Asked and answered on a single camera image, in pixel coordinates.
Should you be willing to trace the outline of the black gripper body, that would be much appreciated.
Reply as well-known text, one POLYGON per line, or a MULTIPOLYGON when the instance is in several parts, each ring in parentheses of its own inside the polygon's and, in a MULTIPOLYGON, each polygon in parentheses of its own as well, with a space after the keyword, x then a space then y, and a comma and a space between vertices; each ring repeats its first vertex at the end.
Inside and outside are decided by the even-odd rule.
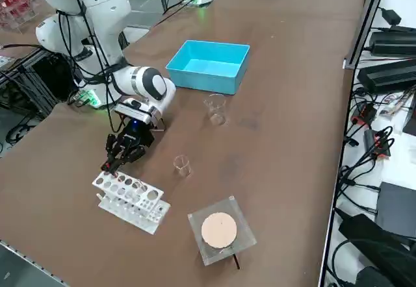
POLYGON ((116 137, 115 148, 120 151, 132 151, 137 147, 149 147, 154 137, 150 131, 150 125, 140 120, 130 120, 116 137))

